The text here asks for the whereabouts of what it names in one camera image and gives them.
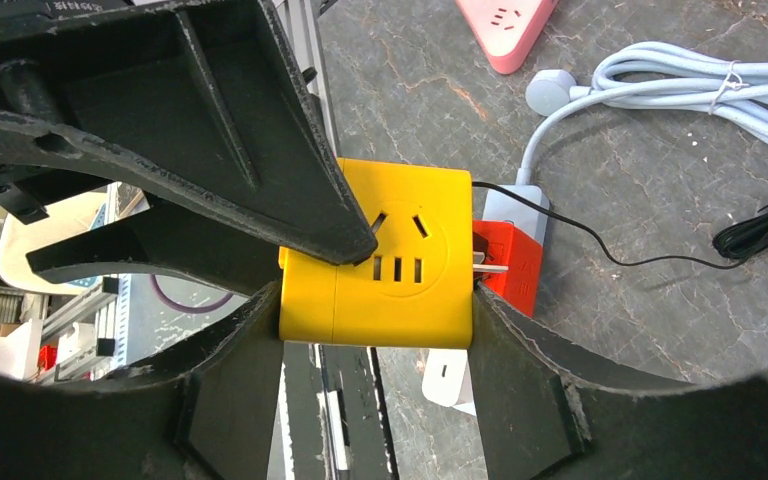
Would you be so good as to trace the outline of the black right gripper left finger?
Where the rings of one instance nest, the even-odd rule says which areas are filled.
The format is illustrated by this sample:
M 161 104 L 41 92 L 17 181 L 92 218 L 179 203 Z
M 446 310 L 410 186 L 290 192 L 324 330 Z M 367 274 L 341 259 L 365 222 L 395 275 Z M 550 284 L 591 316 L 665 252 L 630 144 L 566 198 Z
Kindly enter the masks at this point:
M 0 479 L 263 479 L 277 413 L 280 287 L 96 381 L 0 376 Z

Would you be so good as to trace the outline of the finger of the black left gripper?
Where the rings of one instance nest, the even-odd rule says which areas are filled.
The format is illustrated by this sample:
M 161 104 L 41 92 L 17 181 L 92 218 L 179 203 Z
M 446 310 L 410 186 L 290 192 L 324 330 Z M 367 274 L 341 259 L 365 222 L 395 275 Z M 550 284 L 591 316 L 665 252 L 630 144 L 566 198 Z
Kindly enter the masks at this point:
M 335 265 L 377 245 L 270 1 L 0 2 L 0 205 L 104 182 Z
M 276 245 L 162 203 L 26 254 L 50 283 L 113 274 L 153 274 L 197 281 L 251 296 L 281 279 Z

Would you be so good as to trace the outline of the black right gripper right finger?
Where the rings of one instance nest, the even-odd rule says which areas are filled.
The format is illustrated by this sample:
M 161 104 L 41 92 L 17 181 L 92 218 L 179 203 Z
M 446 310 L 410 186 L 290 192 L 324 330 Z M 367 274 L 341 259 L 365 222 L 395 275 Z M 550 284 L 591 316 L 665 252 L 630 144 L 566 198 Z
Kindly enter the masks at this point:
M 470 369 L 492 479 L 768 479 L 768 370 L 707 384 L 640 371 L 484 287 Z

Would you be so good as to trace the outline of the white usb charger block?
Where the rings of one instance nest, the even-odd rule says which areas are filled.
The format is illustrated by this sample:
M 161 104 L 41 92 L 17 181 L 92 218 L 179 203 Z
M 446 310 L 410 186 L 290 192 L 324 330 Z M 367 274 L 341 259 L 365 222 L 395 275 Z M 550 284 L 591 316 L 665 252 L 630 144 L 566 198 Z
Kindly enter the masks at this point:
M 476 416 L 468 352 L 430 349 L 422 380 L 424 397 L 440 406 Z

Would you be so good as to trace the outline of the red cube socket adapter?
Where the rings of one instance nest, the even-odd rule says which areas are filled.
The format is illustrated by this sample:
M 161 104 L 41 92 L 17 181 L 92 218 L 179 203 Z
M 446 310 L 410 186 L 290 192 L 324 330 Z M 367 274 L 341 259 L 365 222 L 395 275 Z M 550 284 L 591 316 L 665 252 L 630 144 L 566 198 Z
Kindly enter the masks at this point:
M 474 220 L 473 252 L 484 254 L 481 265 L 506 267 L 504 271 L 475 270 L 474 280 L 486 285 L 522 314 L 533 316 L 542 246 L 512 223 Z

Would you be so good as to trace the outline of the yellow cube socket adapter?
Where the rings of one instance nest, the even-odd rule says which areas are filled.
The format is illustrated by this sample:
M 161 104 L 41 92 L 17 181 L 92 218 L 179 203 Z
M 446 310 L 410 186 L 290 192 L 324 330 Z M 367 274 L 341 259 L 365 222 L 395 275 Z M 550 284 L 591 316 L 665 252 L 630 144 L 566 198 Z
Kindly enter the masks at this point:
M 280 248 L 279 337 L 330 345 L 466 349 L 473 336 L 468 171 L 341 158 L 378 242 L 343 266 Z

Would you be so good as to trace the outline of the light blue power strip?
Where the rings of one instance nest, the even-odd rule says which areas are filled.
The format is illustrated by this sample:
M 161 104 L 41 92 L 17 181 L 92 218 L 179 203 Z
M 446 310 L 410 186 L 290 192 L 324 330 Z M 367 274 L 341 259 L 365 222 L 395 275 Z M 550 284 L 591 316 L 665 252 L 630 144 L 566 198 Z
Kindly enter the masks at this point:
M 538 186 L 503 185 L 503 188 L 544 209 L 550 208 L 549 199 Z M 482 219 L 511 223 L 538 244 L 544 244 L 548 217 L 495 190 L 487 192 Z

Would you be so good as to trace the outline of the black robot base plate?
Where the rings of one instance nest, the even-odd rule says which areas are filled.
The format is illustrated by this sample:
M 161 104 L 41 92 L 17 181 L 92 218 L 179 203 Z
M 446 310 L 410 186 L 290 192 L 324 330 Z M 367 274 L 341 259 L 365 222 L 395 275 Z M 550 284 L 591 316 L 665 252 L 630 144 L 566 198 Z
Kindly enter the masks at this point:
M 400 477 L 374 348 L 284 346 L 268 477 Z

